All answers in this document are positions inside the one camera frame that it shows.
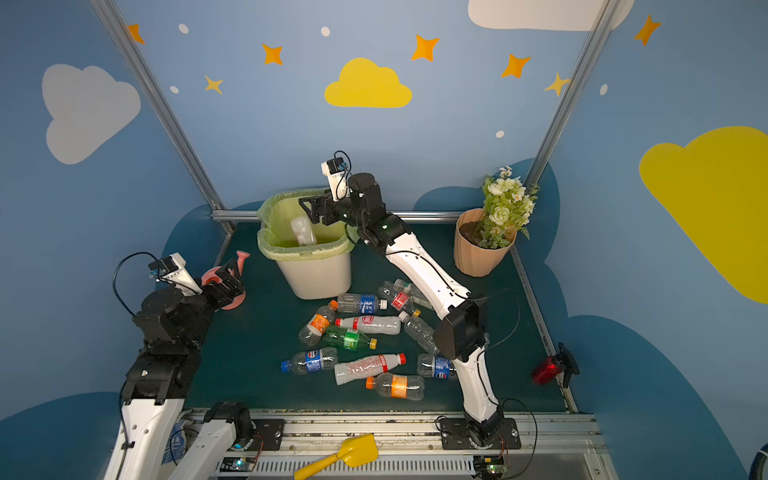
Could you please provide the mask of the white bottle red cap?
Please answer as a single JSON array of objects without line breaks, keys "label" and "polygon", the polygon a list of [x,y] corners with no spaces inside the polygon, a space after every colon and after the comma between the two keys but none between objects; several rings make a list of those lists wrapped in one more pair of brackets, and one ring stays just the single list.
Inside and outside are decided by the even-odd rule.
[{"label": "white bottle red cap", "polygon": [[313,224],[308,217],[304,216],[292,219],[290,227],[299,246],[313,246],[317,244],[317,238],[313,231]]},{"label": "white bottle red cap", "polygon": [[354,380],[376,377],[405,363],[404,353],[367,356],[352,362],[336,364],[333,368],[334,378],[337,385],[344,385]]}]

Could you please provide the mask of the clear bottle blue label white cap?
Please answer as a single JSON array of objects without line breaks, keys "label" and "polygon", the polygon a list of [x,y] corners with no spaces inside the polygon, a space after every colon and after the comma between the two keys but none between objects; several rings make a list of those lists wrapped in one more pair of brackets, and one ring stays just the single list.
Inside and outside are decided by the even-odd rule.
[{"label": "clear bottle blue label white cap", "polygon": [[374,294],[344,293],[331,300],[329,307],[340,314],[374,315],[386,310],[388,303]]}]

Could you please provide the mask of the clear bottle white cap green label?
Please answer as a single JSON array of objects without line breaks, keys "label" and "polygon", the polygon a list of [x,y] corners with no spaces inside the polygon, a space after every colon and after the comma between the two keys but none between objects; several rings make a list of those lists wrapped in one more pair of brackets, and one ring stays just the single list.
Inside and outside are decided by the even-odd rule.
[{"label": "clear bottle white cap green label", "polygon": [[403,279],[396,279],[394,282],[394,287],[398,292],[403,292],[406,295],[409,295],[415,304],[418,304],[429,310],[433,309],[426,296],[413,283]]}]

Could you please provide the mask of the white bottle red label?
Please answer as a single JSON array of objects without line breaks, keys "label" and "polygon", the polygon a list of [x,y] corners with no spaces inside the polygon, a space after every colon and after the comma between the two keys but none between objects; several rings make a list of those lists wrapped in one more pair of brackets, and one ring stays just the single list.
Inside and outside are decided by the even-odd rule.
[{"label": "white bottle red label", "polygon": [[341,328],[358,330],[370,335],[398,335],[402,321],[398,316],[357,316],[339,318],[335,325]]}]

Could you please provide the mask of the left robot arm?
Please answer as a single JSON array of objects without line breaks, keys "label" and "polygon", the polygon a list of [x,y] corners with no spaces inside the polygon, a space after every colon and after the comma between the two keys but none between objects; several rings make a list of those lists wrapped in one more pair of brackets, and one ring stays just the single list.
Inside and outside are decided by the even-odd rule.
[{"label": "left robot arm", "polygon": [[239,251],[201,279],[189,274],[178,253],[151,259],[150,276],[162,287],[148,295],[132,316],[144,340],[120,392],[120,425],[106,478],[157,477],[201,365],[213,317],[245,298],[242,273],[249,256]]}]

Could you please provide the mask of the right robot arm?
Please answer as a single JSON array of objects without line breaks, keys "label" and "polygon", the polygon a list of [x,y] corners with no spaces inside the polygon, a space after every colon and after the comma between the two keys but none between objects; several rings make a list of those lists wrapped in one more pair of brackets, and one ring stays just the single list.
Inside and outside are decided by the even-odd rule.
[{"label": "right robot arm", "polygon": [[346,181],[346,193],[332,188],[301,197],[309,220],[331,225],[342,221],[359,238],[398,267],[426,296],[440,324],[433,335],[440,352],[454,363],[463,393],[469,436],[475,445],[492,444],[504,422],[486,367],[487,298],[455,281],[422,247],[412,229],[382,200],[373,175],[358,173]]}]

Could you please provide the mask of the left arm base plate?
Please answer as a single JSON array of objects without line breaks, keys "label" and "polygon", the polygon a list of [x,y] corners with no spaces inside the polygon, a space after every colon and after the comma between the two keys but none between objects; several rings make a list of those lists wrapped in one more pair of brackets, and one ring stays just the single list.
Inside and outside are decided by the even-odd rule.
[{"label": "left arm base plate", "polygon": [[285,429],[284,419],[253,419],[251,424],[253,436],[247,444],[247,452],[280,450]]}]

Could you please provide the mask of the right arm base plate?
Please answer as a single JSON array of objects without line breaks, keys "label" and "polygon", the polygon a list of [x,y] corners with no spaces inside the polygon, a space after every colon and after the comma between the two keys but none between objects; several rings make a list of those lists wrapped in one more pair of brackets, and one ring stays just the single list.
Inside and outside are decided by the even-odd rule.
[{"label": "right arm base plate", "polygon": [[519,450],[520,433],[513,419],[504,419],[499,428],[485,435],[466,418],[438,416],[435,427],[444,450]]}]

